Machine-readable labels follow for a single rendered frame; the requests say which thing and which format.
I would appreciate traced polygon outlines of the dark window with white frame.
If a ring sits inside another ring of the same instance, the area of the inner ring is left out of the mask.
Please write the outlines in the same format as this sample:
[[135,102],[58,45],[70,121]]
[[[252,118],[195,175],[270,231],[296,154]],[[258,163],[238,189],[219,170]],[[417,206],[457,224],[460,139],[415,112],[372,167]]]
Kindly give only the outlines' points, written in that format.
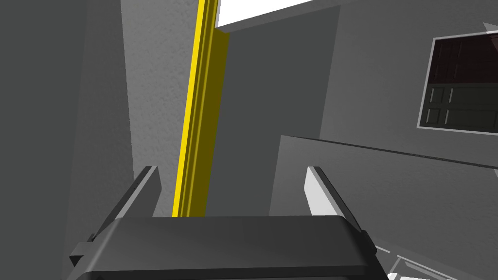
[[498,136],[498,30],[433,38],[417,128]]

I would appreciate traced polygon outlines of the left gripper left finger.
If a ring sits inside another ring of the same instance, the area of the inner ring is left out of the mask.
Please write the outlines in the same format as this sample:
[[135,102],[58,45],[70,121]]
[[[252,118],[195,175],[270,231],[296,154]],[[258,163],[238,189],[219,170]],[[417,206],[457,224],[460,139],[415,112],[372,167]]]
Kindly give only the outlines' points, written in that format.
[[123,217],[151,217],[162,191],[158,166],[146,166],[129,186],[125,194],[113,207],[98,231],[91,237],[94,241],[115,219]]

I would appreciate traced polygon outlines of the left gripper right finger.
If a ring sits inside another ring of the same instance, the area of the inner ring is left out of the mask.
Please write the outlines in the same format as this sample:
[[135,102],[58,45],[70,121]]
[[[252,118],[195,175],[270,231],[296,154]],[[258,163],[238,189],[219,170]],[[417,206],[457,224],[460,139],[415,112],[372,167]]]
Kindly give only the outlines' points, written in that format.
[[323,169],[318,166],[307,167],[303,188],[311,215],[341,216],[358,232],[365,232],[325,175]]

